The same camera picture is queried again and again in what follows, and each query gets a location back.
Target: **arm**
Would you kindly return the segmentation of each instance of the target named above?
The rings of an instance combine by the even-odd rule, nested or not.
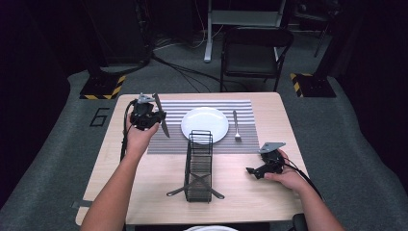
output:
[[[286,153],[279,152],[289,164]],[[309,230],[344,230],[316,191],[293,169],[284,167],[281,174],[265,173],[265,178],[278,181],[299,194]]]
[[[129,116],[127,127],[130,127]],[[126,220],[136,169],[159,123],[148,130],[134,127],[127,134],[126,155],[90,206],[81,230],[121,230]]]

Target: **forearm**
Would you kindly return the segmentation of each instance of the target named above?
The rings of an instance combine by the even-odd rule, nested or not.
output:
[[[312,187],[305,185],[298,193],[309,230],[344,230]]]
[[[93,201],[81,230],[121,230],[126,219],[139,156],[141,155],[129,153],[125,156]]]

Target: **white plate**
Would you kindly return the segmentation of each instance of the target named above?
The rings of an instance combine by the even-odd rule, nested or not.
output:
[[[211,131],[213,142],[221,140],[228,132],[228,118],[214,108],[196,108],[186,113],[181,120],[181,130],[188,139],[192,130]]]

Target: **fork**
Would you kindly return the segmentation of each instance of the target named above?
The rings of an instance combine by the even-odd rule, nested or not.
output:
[[[232,112],[232,114],[234,115],[235,130],[236,130],[235,141],[240,141],[240,140],[241,140],[241,135],[240,135],[240,133],[238,133],[237,112],[234,110],[234,111]]]

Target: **dish rack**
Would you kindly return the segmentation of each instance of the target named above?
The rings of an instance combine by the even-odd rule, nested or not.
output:
[[[187,201],[211,201],[212,193],[209,189],[212,187],[212,169],[213,135],[210,131],[192,130],[189,135],[184,179],[185,187],[191,184],[184,189]]]

